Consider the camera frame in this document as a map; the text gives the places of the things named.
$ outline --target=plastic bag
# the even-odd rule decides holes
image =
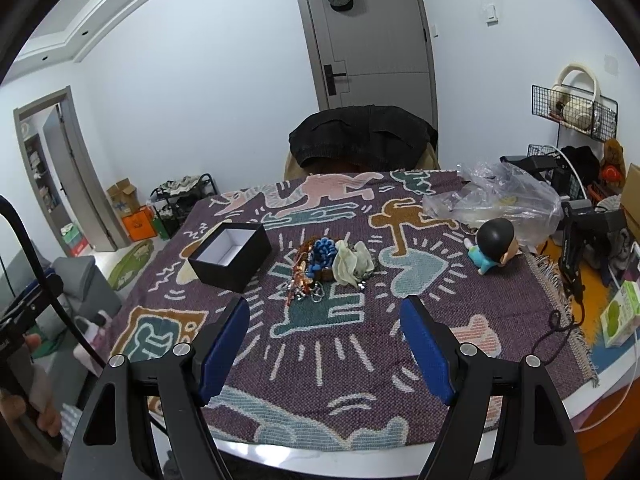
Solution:
[[[513,164],[480,163],[472,170],[463,168],[461,176],[469,183],[459,191],[425,195],[425,214],[475,228],[507,218],[521,246],[539,245],[558,228],[562,209],[556,190]]]

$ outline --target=cardboard box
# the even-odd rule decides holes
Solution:
[[[626,174],[620,205],[625,210],[626,226],[634,238],[640,241],[640,167],[635,164],[629,166]]]
[[[271,252],[262,224],[224,223],[189,257],[202,283],[241,293]]]
[[[634,243],[624,282],[600,316],[606,348],[620,346],[640,326],[640,247]]]
[[[128,178],[116,182],[107,190],[113,208],[121,218],[132,215],[140,209],[140,202],[136,196],[136,186],[133,186]]]

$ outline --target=orange bag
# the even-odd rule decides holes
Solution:
[[[146,238],[153,238],[157,236],[156,230],[151,225],[152,218],[151,211],[148,210],[148,207],[141,207],[137,213],[133,213],[133,215],[125,216],[122,219],[122,223],[124,227],[126,227],[129,232],[129,237],[137,242],[139,240],[145,240]]]

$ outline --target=jewelry pile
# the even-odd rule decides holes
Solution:
[[[355,255],[359,256],[359,261],[365,261],[364,266],[358,266],[359,272],[353,272],[355,264],[350,266],[347,261],[350,257],[356,257]],[[311,237],[300,246],[296,253],[290,282],[283,283],[280,287],[287,289],[285,306],[289,306],[294,298],[303,300],[307,296],[310,296],[314,303],[319,303],[324,298],[322,282],[337,280],[342,285],[350,283],[358,290],[364,290],[365,282],[371,277],[376,266],[377,262],[373,261],[362,242],[358,242],[356,246],[348,246],[341,240]],[[348,267],[354,268],[350,273],[348,270],[346,271],[347,280],[334,276],[334,269],[345,273],[345,269]]]

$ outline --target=black box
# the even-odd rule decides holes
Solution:
[[[269,253],[262,224],[223,223],[189,257],[202,283],[241,293]]]

